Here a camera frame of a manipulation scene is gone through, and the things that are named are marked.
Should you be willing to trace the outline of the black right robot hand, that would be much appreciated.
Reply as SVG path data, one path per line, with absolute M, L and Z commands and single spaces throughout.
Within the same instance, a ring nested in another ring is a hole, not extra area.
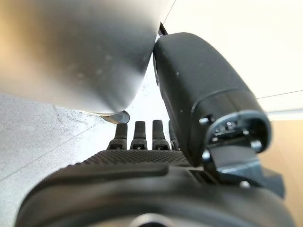
M 270 122 L 234 68 L 202 38 L 161 36 L 154 66 L 169 114 L 119 121 L 106 150 L 61 168 L 24 198 L 17 227 L 293 227 L 280 174 L 258 154 Z

